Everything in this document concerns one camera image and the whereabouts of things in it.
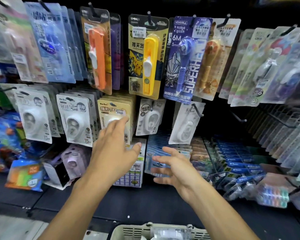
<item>right hand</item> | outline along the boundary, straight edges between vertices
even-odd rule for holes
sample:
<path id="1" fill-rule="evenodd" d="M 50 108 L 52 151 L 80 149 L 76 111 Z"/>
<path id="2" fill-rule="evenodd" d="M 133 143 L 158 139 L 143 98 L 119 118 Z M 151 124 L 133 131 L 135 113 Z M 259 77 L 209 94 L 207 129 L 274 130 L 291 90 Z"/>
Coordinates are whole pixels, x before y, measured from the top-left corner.
<path id="1" fill-rule="evenodd" d="M 170 165 L 171 168 L 151 168 L 151 173 L 162 173 L 170 177 L 155 177 L 153 181 L 174 186 L 183 200 L 190 204 L 195 198 L 196 186 L 204 179 L 191 162 L 176 149 L 164 146 L 162 150 L 171 156 L 153 156 L 152 160 Z"/>

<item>blue oval label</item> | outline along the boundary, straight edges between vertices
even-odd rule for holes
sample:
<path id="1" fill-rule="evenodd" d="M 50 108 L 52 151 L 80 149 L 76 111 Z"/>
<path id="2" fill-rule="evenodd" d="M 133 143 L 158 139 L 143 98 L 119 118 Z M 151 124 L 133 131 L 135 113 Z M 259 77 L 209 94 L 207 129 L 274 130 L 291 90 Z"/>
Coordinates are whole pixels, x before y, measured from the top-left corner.
<path id="1" fill-rule="evenodd" d="M 53 47 L 52 44 L 49 44 L 47 41 L 40 40 L 39 44 L 46 52 L 50 54 L 56 53 L 56 49 Z"/>

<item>purple package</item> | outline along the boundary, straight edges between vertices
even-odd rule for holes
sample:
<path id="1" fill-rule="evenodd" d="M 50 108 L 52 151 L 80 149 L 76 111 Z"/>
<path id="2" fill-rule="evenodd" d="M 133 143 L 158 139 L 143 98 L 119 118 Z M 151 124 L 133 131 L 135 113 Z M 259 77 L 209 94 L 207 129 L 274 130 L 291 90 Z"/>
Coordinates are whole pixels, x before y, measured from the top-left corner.
<path id="1" fill-rule="evenodd" d="M 124 84 L 124 29 L 121 24 L 121 44 L 120 44 L 120 86 Z"/>
<path id="2" fill-rule="evenodd" d="M 212 24 L 211 18 L 176 16 L 163 96 L 190 104 Z"/>
<path id="3" fill-rule="evenodd" d="M 121 24 L 120 16 L 110 13 L 110 36 L 111 36 L 111 76 L 112 89 L 120 89 L 120 43 L 121 43 Z"/>

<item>hand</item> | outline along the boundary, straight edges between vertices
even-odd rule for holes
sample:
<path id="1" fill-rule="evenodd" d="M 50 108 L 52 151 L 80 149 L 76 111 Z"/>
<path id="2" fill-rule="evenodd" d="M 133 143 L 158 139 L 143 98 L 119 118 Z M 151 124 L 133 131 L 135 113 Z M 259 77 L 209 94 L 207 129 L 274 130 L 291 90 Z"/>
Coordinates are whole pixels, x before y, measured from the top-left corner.
<path id="1" fill-rule="evenodd" d="M 141 143 L 131 150 L 124 144 L 124 127 L 128 117 L 111 121 L 107 128 L 99 132 L 98 140 L 93 143 L 90 164 L 83 177 L 102 180 L 110 188 L 115 181 L 126 174 L 137 161 Z"/>
<path id="2" fill-rule="evenodd" d="M 171 168 L 151 168 L 152 173 L 162 173 L 170 177 L 155 177 L 158 184 L 173 185 L 185 202 L 195 198 L 196 185 L 204 181 L 191 162 L 176 149 L 164 146 L 162 150 L 171 156 L 153 156 L 152 160 L 170 165 Z"/>

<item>left hand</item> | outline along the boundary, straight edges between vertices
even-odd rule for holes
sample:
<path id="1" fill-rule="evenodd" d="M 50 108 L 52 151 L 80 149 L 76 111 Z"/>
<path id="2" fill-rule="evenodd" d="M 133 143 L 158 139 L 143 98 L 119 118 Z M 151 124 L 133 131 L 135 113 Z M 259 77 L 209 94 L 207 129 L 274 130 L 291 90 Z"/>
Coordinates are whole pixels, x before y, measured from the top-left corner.
<path id="1" fill-rule="evenodd" d="M 90 164 L 83 178 L 92 182 L 102 181 L 109 188 L 120 177 L 126 174 L 137 161 L 141 143 L 136 143 L 127 150 L 124 143 L 124 127 L 128 117 L 111 121 L 107 128 L 99 132 L 98 139 L 93 143 Z"/>

